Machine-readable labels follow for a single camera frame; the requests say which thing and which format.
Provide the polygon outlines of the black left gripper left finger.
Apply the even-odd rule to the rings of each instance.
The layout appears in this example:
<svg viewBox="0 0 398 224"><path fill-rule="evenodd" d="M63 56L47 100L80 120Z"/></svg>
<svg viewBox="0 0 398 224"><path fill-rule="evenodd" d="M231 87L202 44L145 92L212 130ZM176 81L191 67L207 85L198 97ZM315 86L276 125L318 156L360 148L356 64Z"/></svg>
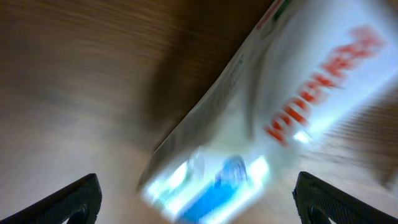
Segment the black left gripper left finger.
<svg viewBox="0 0 398 224"><path fill-rule="evenodd" d="M96 174L88 174L37 203L1 220L1 223L94 224L102 193Z"/></svg>

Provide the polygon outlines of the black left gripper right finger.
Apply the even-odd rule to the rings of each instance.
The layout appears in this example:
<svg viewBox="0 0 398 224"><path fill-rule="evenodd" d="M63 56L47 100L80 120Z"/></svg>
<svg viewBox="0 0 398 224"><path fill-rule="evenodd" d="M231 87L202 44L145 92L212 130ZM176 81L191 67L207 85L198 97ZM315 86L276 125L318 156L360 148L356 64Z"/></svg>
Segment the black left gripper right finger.
<svg viewBox="0 0 398 224"><path fill-rule="evenodd" d="M303 224L393 223L394 218L315 177L301 171L292 192Z"/></svg>

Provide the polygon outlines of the white Panadol box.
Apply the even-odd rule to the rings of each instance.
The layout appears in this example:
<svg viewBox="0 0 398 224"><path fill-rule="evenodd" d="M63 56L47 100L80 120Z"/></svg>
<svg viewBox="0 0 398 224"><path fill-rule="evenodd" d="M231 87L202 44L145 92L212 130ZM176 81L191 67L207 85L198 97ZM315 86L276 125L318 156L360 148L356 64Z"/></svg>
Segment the white Panadol box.
<svg viewBox="0 0 398 224"><path fill-rule="evenodd" d="M176 223L227 223L311 145L397 79L387 1L274 1L154 151L137 190Z"/></svg>

